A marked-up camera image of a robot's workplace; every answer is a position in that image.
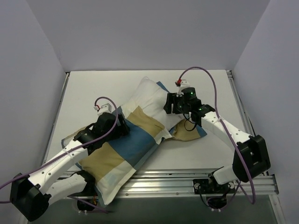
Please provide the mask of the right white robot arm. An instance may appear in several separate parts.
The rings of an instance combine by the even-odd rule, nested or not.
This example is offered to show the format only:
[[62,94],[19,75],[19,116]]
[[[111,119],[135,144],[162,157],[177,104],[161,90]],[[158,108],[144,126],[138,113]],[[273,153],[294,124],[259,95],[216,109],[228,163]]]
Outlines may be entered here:
[[217,193],[224,184],[236,180],[249,182],[271,167],[265,139],[245,133],[220,117],[216,109],[197,98],[195,88],[168,93],[164,110],[167,114],[190,115],[197,126],[212,132],[234,151],[232,165],[214,171],[207,181],[210,191]]

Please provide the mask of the checked blue beige pillowcase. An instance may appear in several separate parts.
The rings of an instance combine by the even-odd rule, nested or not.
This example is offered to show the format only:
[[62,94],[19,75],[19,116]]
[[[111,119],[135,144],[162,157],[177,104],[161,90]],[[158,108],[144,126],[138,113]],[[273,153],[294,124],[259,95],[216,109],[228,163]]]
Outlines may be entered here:
[[109,205],[120,188],[145,163],[166,139],[191,141],[207,135],[200,126],[192,129],[183,118],[172,129],[143,113],[137,107],[128,117],[122,113],[130,132],[127,136],[112,140],[96,149],[90,156],[80,160],[77,166],[95,178],[95,189],[102,206]]

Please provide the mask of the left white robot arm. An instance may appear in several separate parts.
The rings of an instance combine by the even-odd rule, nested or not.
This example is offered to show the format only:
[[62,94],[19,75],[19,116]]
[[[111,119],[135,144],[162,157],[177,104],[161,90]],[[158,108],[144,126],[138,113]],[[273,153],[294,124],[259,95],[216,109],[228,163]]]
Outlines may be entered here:
[[10,202],[30,222],[41,217],[47,208],[71,194],[73,189],[84,196],[94,191],[94,178],[86,171],[78,171],[63,181],[55,181],[70,167],[92,154],[104,143],[129,134],[130,128],[120,113],[102,113],[95,123],[80,130],[67,146],[50,161],[31,174],[19,173],[12,181]]

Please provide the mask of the white pillow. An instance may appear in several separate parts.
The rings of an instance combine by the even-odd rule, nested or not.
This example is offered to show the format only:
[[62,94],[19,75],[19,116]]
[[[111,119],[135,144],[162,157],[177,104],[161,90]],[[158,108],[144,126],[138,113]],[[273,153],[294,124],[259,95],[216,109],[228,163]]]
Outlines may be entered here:
[[168,90],[161,82],[155,82],[144,77],[131,98],[121,106],[122,113],[128,117],[137,107],[140,107],[147,116],[160,122],[167,130],[172,129],[183,120],[179,114],[167,114],[164,106]]

